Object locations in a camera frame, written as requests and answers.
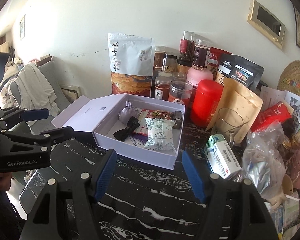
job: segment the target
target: kraft paper bag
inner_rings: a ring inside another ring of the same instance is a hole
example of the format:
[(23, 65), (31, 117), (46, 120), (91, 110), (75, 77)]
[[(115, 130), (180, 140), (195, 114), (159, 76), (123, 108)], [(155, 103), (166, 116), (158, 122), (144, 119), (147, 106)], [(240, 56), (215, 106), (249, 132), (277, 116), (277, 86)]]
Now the kraft paper bag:
[(234, 137), (234, 143), (242, 142), (259, 114), (263, 101), (250, 89), (231, 78), (224, 78), (224, 88), (217, 109), (206, 131), (213, 127), (220, 108), (230, 108), (241, 115), (244, 124)]

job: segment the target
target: black marble table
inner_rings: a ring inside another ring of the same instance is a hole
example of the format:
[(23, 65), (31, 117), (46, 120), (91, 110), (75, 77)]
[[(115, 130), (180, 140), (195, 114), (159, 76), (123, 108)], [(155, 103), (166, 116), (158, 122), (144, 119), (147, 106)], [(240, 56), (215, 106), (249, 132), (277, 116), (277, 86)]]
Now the black marble table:
[[(209, 133), (185, 119), (180, 150), (174, 170), (167, 170), (118, 155), (117, 167), (108, 190), (93, 212), (106, 239), (194, 239), (202, 222), (206, 205), (191, 190), (182, 166), (182, 152), (189, 149), (202, 167), (203, 147)], [(239, 162), (242, 150), (234, 150)], [(72, 138), (51, 152), (51, 166), (38, 169), (20, 195), (20, 203), (29, 213), (40, 191), (50, 178), (71, 180), (83, 172), (92, 172), (105, 150)], [(72, 200), (67, 200), (72, 239), (78, 239)], [(231, 217), (231, 203), (225, 218)], [(220, 239), (227, 239), (231, 220), (224, 219)]]

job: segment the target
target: white snack packet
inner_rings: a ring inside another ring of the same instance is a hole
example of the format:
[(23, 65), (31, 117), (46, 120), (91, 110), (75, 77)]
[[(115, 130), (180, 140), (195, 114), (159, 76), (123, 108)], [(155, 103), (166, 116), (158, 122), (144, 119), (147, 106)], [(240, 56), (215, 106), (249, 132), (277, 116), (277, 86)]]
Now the white snack packet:
[(112, 94), (150, 97), (154, 39), (109, 33), (108, 47)]
[(175, 152), (172, 137), (172, 126), (174, 126), (175, 123), (176, 120), (146, 118), (148, 141), (145, 144), (145, 149), (158, 152)]

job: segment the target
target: box lid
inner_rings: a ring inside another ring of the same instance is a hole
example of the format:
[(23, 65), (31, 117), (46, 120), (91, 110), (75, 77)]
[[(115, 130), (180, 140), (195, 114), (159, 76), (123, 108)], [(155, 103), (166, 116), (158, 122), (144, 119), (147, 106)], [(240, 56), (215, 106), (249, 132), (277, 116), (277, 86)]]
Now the box lid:
[(127, 94), (89, 99), (80, 96), (51, 123), (57, 127), (71, 126), (75, 131), (92, 132)]

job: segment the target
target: finger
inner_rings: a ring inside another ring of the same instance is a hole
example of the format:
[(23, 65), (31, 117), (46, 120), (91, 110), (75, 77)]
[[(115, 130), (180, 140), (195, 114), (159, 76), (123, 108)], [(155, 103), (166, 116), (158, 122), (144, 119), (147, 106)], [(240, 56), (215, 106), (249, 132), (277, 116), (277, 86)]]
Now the finger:
[(5, 173), (0, 179), (0, 190), (8, 191), (11, 187), (12, 173)]

